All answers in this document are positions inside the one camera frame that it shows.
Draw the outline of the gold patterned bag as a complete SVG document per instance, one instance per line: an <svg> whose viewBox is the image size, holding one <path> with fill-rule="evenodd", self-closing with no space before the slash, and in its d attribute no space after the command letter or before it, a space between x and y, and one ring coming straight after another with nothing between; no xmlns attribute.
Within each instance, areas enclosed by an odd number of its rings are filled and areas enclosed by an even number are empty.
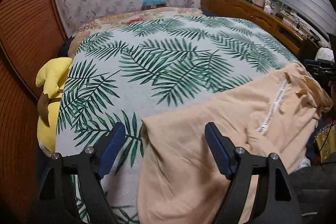
<svg viewBox="0 0 336 224"><path fill-rule="evenodd" d="M320 129L314 142L318 147L321 162L326 161L336 150L335 124L331 123Z"/></svg>

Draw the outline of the dark clothing pile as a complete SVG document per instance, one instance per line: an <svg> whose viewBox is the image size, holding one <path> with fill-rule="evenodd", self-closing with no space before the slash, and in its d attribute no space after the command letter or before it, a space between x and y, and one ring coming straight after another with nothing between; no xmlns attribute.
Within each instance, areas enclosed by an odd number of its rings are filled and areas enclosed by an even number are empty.
<svg viewBox="0 0 336 224"><path fill-rule="evenodd" d="M335 215L335 162L325 162L289 175L304 218Z"/></svg>

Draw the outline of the beige printed t-shirt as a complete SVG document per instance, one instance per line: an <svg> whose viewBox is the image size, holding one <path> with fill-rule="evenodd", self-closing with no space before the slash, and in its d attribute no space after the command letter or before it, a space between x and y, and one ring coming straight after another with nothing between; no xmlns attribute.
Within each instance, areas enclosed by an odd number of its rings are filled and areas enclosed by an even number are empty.
<svg viewBox="0 0 336 224"><path fill-rule="evenodd" d="M142 119L141 223L248 219L262 172L293 172L317 122L333 107L298 63L198 105Z"/></svg>

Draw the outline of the floral quilt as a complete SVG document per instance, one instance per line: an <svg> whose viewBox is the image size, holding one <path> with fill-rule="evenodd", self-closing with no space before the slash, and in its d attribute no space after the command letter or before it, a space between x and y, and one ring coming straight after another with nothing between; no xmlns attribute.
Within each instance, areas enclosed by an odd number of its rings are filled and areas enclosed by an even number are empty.
<svg viewBox="0 0 336 224"><path fill-rule="evenodd" d="M203 14L202 10L195 8L160 7L150 10L128 12L94 19L88 23L82 24L72 35L73 40L70 43L68 57L73 58L76 55L76 51L78 50L80 43L90 35L96 34L98 32L134 24L137 22L191 16L205 15Z"/></svg>

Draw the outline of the palm leaf print blanket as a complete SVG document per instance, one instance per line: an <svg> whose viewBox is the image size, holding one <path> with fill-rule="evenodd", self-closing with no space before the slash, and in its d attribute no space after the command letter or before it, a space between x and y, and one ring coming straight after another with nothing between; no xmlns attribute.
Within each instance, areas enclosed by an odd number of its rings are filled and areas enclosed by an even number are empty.
<svg viewBox="0 0 336 224"><path fill-rule="evenodd" d="M168 16L94 21L70 45L56 126L56 151L79 154L125 126L125 144L102 188L118 223L139 223L142 120L204 102L295 61L278 39L244 19Z"/></svg>

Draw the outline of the yellow plush toy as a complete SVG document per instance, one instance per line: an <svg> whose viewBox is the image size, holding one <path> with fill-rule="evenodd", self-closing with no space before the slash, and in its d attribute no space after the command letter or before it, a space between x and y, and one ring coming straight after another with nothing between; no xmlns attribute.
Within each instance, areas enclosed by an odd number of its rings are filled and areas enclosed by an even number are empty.
<svg viewBox="0 0 336 224"><path fill-rule="evenodd" d="M70 57L51 59L39 69L36 76L36 86L43 88L37 104L37 139L40 149L48 157L55 153L58 113L71 65Z"/></svg>

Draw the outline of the blue item at headboard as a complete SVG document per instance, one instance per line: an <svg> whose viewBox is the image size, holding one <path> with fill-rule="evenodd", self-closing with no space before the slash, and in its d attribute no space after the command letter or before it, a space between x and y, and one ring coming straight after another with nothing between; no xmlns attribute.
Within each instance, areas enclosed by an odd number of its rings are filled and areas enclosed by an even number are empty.
<svg viewBox="0 0 336 224"><path fill-rule="evenodd" d="M143 0L141 9L151 10L161 7L166 7L166 3L164 0Z"/></svg>

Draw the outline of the wooden sideboard cabinet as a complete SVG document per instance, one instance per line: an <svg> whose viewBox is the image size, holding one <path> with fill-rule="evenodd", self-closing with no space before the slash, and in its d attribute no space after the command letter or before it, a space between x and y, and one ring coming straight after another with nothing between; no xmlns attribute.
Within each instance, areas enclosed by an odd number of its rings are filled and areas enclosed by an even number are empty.
<svg viewBox="0 0 336 224"><path fill-rule="evenodd" d="M298 59L315 59L319 46L306 35L300 35L293 27L262 8L243 0L201 0L201 8L230 18L246 19L270 33L286 46Z"/></svg>

